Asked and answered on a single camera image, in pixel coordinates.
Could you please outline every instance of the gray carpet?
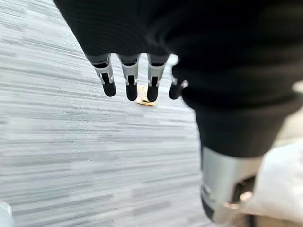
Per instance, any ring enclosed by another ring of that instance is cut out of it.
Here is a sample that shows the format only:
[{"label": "gray carpet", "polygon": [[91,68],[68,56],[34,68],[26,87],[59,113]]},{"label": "gray carpet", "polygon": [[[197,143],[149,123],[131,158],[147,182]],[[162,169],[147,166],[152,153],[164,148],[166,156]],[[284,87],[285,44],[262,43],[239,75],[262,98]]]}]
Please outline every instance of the gray carpet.
[{"label": "gray carpet", "polygon": [[[194,113],[172,101],[170,59],[155,107],[93,68],[50,0],[0,0],[0,199],[17,227],[206,227]],[[139,84],[147,84],[147,58]]]}]

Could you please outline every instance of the robotic hand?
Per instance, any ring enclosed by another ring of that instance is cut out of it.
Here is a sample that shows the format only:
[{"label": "robotic hand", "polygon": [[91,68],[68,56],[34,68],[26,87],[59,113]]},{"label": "robotic hand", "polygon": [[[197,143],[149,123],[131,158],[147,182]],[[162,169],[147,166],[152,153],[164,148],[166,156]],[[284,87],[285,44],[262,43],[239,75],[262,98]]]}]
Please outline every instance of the robotic hand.
[{"label": "robotic hand", "polygon": [[[137,97],[138,57],[149,54],[148,99],[155,101],[174,53],[169,96],[196,112],[201,198],[224,223],[253,195],[264,154],[284,119],[302,106],[303,4],[297,0],[54,0],[95,67],[116,93],[110,53],[122,62],[129,100]],[[183,81],[189,86],[182,90]]]}]

